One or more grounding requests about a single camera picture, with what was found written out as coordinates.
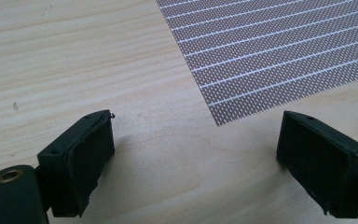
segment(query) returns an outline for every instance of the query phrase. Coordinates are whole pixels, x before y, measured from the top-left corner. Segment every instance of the clamp jaw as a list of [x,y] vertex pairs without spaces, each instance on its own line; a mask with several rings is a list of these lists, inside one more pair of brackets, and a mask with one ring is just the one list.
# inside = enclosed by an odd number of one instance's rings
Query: clamp jaw
[[325,214],[358,218],[358,142],[313,117],[285,111],[277,160]]
[[109,110],[89,114],[37,154],[39,166],[0,171],[0,223],[48,223],[82,215],[104,165],[115,154]]

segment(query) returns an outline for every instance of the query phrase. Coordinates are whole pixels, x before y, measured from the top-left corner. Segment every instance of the grid pattern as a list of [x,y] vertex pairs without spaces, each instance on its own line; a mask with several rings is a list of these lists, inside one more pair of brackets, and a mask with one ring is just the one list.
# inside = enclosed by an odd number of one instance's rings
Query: grid pattern
[[218,125],[358,80],[358,0],[157,0]]

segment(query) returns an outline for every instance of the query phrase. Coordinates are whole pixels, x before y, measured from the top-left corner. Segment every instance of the black plastic part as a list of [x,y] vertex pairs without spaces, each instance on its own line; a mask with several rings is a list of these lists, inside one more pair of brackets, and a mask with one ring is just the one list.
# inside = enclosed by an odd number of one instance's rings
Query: black plastic part
[[0,224],[48,223],[34,168],[17,165],[0,171]]
[[79,120],[37,154],[55,217],[82,215],[115,148],[109,110]]
[[358,142],[307,115],[285,111],[277,159],[334,217],[358,217]]

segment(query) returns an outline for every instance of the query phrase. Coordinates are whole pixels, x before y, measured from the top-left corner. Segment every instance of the white stripe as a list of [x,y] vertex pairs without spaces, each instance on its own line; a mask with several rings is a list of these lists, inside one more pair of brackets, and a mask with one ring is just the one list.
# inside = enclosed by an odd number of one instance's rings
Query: white stripe
[[254,1],[254,0],[241,0],[239,2],[224,4],[224,5],[221,5],[221,6],[218,6],[218,7],[208,7],[208,8],[204,8],[204,9],[200,9],[200,10],[196,10],[196,11],[185,12],[185,13],[182,13],[182,14],[166,17],[165,20],[178,18],[178,17],[183,17],[183,16],[186,16],[186,15],[199,13],[199,12],[203,12],[203,11],[209,11],[209,10],[213,10],[213,9],[217,9],[217,8],[221,8],[221,7],[231,7],[231,6],[235,6],[237,4],[242,4],[242,3],[245,3],[245,2],[252,2],[252,1]]
[[291,4],[294,4],[294,3],[297,3],[297,2],[302,2],[302,1],[304,1],[304,0],[296,0],[294,2],[282,3],[282,4],[279,4],[279,5],[272,6],[272,7],[263,7],[263,8],[259,8],[259,9],[253,10],[253,11],[242,12],[240,14],[233,14],[233,15],[229,15],[229,16],[225,16],[225,17],[216,18],[216,19],[213,19],[213,20],[200,21],[200,22],[189,24],[189,25],[176,27],[176,28],[173,28],[172,30],[177,31],[177,30],[185,29],[185,28],[192,27],[192,26],[202,25],[204,23],[208,23],[208,22],[212,22],[212,21],[222,21],[222,20],[225,20],[225,19],[239,17],[239,16],[243,16],[243,15],[258,12],[258,11],[264,11],[264,10],[267,10],[267,9],[272,9],[272,8],[275,8],[275,7],[283,7],[283,6],[291,5]]
[[302,43],[309,42],[309,41],[319,39],[319,38],[323,38],[323,37],[326,37],[326,36],[329,36],[329,35],[336,35],[336,34],[343,33],[343,32],[349,31],[349,30],[354,30],[354,29],[357,29],[357,28],[358,28],[358,25],[357,26],[352,26],[351,28],[335,31],[333,33],[328,33],[328,34],[324,34],[324,35],[318,35],[318,36],[315,36],[315,37],[310,38],[310,39],[304,39],[304,40],[297,41],[297,42],[294,42],[294,43],[290,43],[290,44],[287,44],[287,45],[281,45],[281,46],[279,46],[277,48],[265,49],[265,50],[262,50],[262,51],[258,51],[256,53],[243,55],[243,56],[240,56],[238,58],[233,58],[233,59],[229,59],[229,60],[226,60],[226,61],[222,61],[220,63],[212,63],[212,64],[209,64],[209,65],[206,65],[206,66],[202,66],[202,67],[193,69],[193,70],[191,70],[191,72],[198,72],[198,71],[210,68],[210,67],[215,67],[217,65],[221,65],[221,64],[225,64],[225,63],[232,63],[232,62],[235,62],[237,60],[245,59],[245,58],[248,58],[248,57],[253,57],[253,56],[258,55],[258,54],[271,52],[271,51],[276,50],[276,49],[284,49],[284,48],[291,47],[291,46],[294,46],[294,45],[297,45],[297,44],[302,44]]
[[228,43],[228,44],[225,44],[225,45],[216,46],[216,47],[213,47],[213,48],[210,48],[210,49],[203,49],[203,50],[200,50],[200,51],[195,51],[195,52],[192,52],[192,53],[184,54],[184,56],[185,56],[185,57],[189,57],[189,56],[193,56],[193,55],[196,55],[196,54],[208,52],[208,51],[211,51],[211,50],[221,49],[221,48],[225,48],[225,47],[237,45],[237,44],[240,44],[240,43],[257,40],[257,39],[259,39],[259,38],[264,38],[264,37],[268,37],[268,36],[271,36],[271,35],[278,35],[278,34],[282,34],[282,33],[289,32],[289,31],[293,31],[293,30],[296,30],[296,29],[304,28],[304,27],[307,27],[307,26],[316,25],[316,24],[318,24],[318,23],[323,23],[323,22],[326,22],[326,21],[333,21],[333,20],[336,20],[336,19],[341,19],[341,18],[344,18],[344,17],[349,17],[349,16],[352,16],[352,15],[357,14],[357,13],[358,13],[358,11],[355,11],[355,12],[352,12],[352,13],[349,13],[349,14],[346,14],[346,15],[342,15],[342,16],[338,16],[338,17],[334,17],[334,18],[329,18],[329,19],[326,19],[326,20],[323,20],[323,21],[315,21],[315,22],[308,23],[308,24],[305,24],[305,25],[293,27],[293,28],[290,28],[290,29],[280,30],[280,31],[275,32],[275,33],[270,33],[270,34],[267,34],[267,35],[260,35],[260,36],[256,36],[256,37],[253,37],[253,38],[250,38],[250,39],[243,39],[243,40],[239,40],[239,41],[236,41],[236,42]]
[[176,6],[180,6],[180,5],[184,5],[184,4],[192,3],[192,2],[198,2],[198,1],[200,1],[200,0],[190,0],[190,1],[187,1],[187,2],[175,3],[175,4],[172,4],[172,5],[167,5],[167,6],[160,7],[160,8],[163,9],[163,8],[166,8],[166,7],[176,7]]
[[205,84],[205,85],[200,86],[200,89],[207,88],[207,87],[210,87],[210,86],[212,86],[212,85],[216,85],[216,84],[219,84],[219,83],[222,83],[222,82],[226,82],[226,81],[230,81],[230,80],[233,80],[233,79],[237,79],[237,78],[239,78],[239,77],[247,77],[247,76],[250,76],[250,75],[252,75],[252,74],[254,74],[254,73],[263,72],[263,71],[269,70],[269,69],[271,69],[271,68],[279,67],[279,66],[282,66],[282,65],[285,65],[285,64],[289,64],[289,63],[295,63],[295,62],[298,62],[298,61],[301,61],[301,60],[304,60],[304,59],[308,59],[308,58],[311,58],[311,57],[314,57],[314,56],[318,56],[318,55],[321,55],[321,54],[324,54],[324,53],[332,52],[332,51],[337,50],[337,49],[344,49],[344,48],[351,47],[351,46],[357,45],[357,44],[358,44],[358,41],[357,41],[357,42],[354,42],[354,43],[350,43],[350,44],[348,44],[348,45],[340,46],[340,47],[337,47],[337,48],[334,48],[334,49],[328,49],[328,50],[325,50],[325,51],[321,51],[321,52],[318,52],[318,53],[316,53],[316,54],[307,55],[307,56],[305,56],[305,57],[298,58],[298,59],[294,59],[294,60],[292,60],[292,61],[288,61],[288,62],[285,62],[285,63],[274,64],[274,65],[272,65],[272,66],[265,67],[265,68],[261,68],[261,69],[258,69],[258,70],[254,70],[254,71],[249,72],[249,73],[240,74],[240,75],[238,75],[238,76],[229,77],[229,78],[225,78],[225,79],[222,79],[222,80],[219,80],[219,81],[211,82],[211,83],[209,83],[209,84]]
[[341,4],[348,3],[348,2],[352,2],[352,1],[353,0],[347,0],[347,1],[344,1],[344,2],[340,2],[340,3],[335,3],[333,5],[329,5],[329,6],[325,6],[325,7],[317,7],[317,8],[311,9],[311,10],[297,12],[295,14],[282,16],[282,17],[274,18],[274,19],[267,20],[267,21],[260,21],[260,22],[257,22],[257,23],[238,26],[238,27],[234,27],[234,28],[230,28],[230,29],[226,29],[226,30],[221,30],[221,31],[218,31],[218,32],[209,33],[207,35],[198,35],[198,36],[191,37],[189,39],[179,40],[178,43],[181,44],[181,43],[184,43],[184,42],[187,42],[187,41],[190,41],[190,40],[200,39],[200,38],[210,36],[210,35],[219,35],[219,34],[222,34],[222,33],[225,33],[225,32],[234,31],[234,30],[238,30],[238,29],[241,29],[241,28],[245,28],[245,27],[250,27],[250,26],[254,26],[254,25],[263,24],[263,23],[266,23],[266,22],[269,22],[269,21],[277,21],[277,20],[280,20],[280,19],[290,18],[290,17],[297,16],[297,15],[300,15],[300,14],[305,14],[305,13],[308,13],[308,12],[317,11],[317,10],[321,10],[321,9],[328,8],[328,7],[334,7],[334,6],[341,5]]
[[339,64],[339,65],[336,65],[334,67],[326,68],[326,69],[318,71],[318,72],[310,73],[310,74],[307,74],[307,75],[302,76],[302,77],[295,77],[295,78],[292,78],[292,79],[289,79],[289,80],[286,80],[286,81],[283,81],[283,82],[279,82],[279,83],[276,83],[276,84],[273,84],[273,85],[270,85],[270,86],[267,86],[267,87],[263,87],[261,89],[255,90],[255,91],[248,91],[248,92],[246,92],[244,94],[241,94],[241,95],[236,95],[236,96],[224,99],[224,100],[216,101],[214,103],[208,104],[208,106],[220,105],[220,104],[222,104],[224,102],[227,102],[227,101],[232,101],[232,100],[235,100],[235,99],[238,99],[238,98],[241,98],[243,96],[250,95],[250,94],[253,94],[253,93],[256,93],[256,92],[259,92],[259,91],[264,91],[264,90],[267,90],[267,89],[270,89],[270,88],[281,86],[283,84],[293,82],[293,81],[297,81],[297,80],[300,80],[300,79],[305,78],[305,77],[312,77],[312,76],[321,74],[323,72],[328,72],[330,70],[333,70],[333,69],[336,69],[336,68],[339,68],[339,67],[342,67],[342,66],[345,66],[345,65],[349,65],[349,64],[352,64],[352,63],[358,63],[358,59],[354,60],[354,61],[351,61],[351,62],[348,62],[348,63]]

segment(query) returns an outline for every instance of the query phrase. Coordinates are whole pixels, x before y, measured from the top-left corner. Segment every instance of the light wood grain surface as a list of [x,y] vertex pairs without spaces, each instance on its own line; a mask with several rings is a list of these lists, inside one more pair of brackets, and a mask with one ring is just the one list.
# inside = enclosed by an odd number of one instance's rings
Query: light wood grain surface
[[358,81],[217,127],[154,0],[0,0],[0,169],[101,109],[117,154],[84,216],[50,223],[358,223],[275,160],[283,110],[358,140]]

